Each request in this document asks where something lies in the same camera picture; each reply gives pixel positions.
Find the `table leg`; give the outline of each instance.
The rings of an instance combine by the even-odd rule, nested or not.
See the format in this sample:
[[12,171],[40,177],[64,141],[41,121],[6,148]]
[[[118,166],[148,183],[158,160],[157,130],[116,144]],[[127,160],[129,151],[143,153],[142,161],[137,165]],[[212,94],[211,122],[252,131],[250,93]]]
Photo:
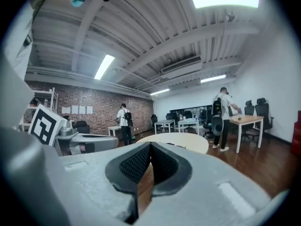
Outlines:
[[240,140],[241,140],[241,125],[238,125],[238,137],[237,137],[236,153],[239,152]]
[[258,148],[261,147],[262,133],[263,133],[263,119],[260,121],[260,133],[259,133],[259,140],[257,146]]

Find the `round table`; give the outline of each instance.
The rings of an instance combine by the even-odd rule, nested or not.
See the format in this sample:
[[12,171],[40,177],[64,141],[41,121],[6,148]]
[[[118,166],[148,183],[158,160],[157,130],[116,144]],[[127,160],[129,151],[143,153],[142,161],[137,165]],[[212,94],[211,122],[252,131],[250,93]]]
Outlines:
[[143,141],[172,143],[174,145],[184,147],[190,151],[202,154],[206,154],[209,148],[208,141],[205,138],[192,133],[162,133],[144,137],[138,142]]

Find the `white table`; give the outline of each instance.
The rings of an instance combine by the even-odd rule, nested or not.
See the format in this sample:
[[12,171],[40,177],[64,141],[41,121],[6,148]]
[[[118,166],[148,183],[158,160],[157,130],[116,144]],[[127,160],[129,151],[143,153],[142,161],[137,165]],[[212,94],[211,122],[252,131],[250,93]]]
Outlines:
[[194,119],[186,119],[184,121],[179,121],[178,122],[179,125],[179,132],[181,132],[181,125],[196,125],[196,129],[197,129],[197,133],[199,135],[199,121],[194,120]]
[[175,120],[164,120],[164,121],[158,121],[158,122],[155,122],[155,123],[154,123],[154,126],[155,126],[155,134],[157,134],[157,127],[156,127],[156,124],[157,124],[157,125],[163,125],[163,132],[164,132],[165,125],[168,125],[168,132],[170,133],[170,124],[171,124],[171,123],[174,123],[174,128],[175,128]]
[[262,132],[263,132],[263,116],[254,116],[254,115],[242,115],[239,120],[239,116],[232,116],[230,122],[233,124],[238,125],[238,138],[237,138],[237,145],[236,145],[236,153],[239,152],[240,148],[240,140],[241,140],[241,127],[247,124],[252,124],[256,122],[260,122],[260,133],[259,133],[259,140],[257,147],[261,147],[261,140],[262,140]]
[[138,142],[143,141],[172,143],[175,146],[202,154],[206,154],[209,148],[209,143],[205,138],[192,133],[162,133],[144,137]]
[[111,135],[110,130],[113,131],[113,136],[116,136],[115,131],[120,130],[120,129],[121,129],[121,126],[110,126],[110,127],[108,127],[109,136]]

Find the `ceiling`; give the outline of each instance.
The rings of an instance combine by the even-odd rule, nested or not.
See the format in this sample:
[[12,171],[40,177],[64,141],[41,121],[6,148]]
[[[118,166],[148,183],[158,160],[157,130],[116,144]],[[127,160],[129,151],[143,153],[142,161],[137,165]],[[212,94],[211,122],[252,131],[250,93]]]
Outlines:
[[[46,0],[33,21],[34,47],[25,79],[81,81],[142,97],[197,86],[215,75],[234,79],[264,30],[263,4],[260,0],[258,9],[195,9],[192,0],[87,0],[75,8],[68,1]],[[225,11],[235,16],[232,22]],[[95,81],[106,54],[115,60]],[[195,56],[201,60],[194,71],[182,69],[171,79],[162,73]]]

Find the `man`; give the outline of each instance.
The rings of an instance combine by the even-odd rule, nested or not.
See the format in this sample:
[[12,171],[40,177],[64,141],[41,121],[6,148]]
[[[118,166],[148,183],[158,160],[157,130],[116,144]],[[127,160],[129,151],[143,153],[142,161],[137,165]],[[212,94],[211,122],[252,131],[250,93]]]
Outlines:
[[[41,0],[29,0],[20,9],[9,27],[2,44],[4,55],[18,76],[24,80],[29,56],[32,50],[32,16],[37,3]],[[69,0],[75,7],[84,0]]]
[[120,126],[121,126],[121,134],[123,137],[124,145],[130,145],[132,144],[132,133],[131,128],[128,126],[127,120],[124,118],[124,114],[127,112],[130,112],[126,108],[126,104],[121,104],[121,109],[118,111],[117,119],[120,118]]
[[[228,139],[228,132],[230,126],[230,116],[229,116],[229,106],[232,106],[238,113],[241,114],[241,109],[234,103],[232,98],[229,96],[226,87],[222,87],[220,93],[213,99],[215,101],[217,98],[220,98],[222,101],[222,119],[224,122],[224,127],[222,130],[222,146],[220,148],[221,152],[225,152],[229,150],[229,147],[226,146],[227,139]],[[220,145],[218,144],[220,141],[220,136],[214,137],[214,145],[212,146],[213,149],[218,148]]]

